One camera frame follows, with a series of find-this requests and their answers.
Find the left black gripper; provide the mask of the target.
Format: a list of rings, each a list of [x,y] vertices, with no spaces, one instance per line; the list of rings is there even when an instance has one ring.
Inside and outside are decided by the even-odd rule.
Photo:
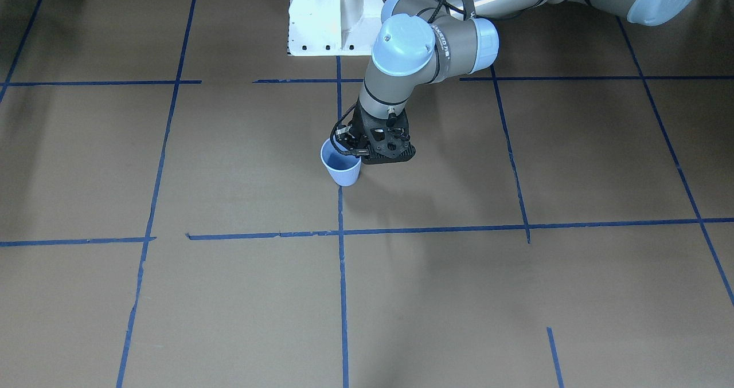
[[[388,108],[387,119],[376,118],[361,106],[356,106],[352,117],[353,133],[364,135],[372,148],[398,148],[402,147],[402,129],[397,126],[399,117],[395,108]],[[351,135],[334,136],[334,148],[343,156],[368,156],[368,150],[364,147],[362,138]]]

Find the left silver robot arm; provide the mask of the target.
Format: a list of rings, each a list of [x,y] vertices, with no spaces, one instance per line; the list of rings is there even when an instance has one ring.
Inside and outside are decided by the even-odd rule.
[[[567,1],[657,26],[692,0],[386,0],[352,118],[338,119],[329,142],[365,164],[411,160],[405,106],[413,90],[491,66],[500,48],[495,21]]]

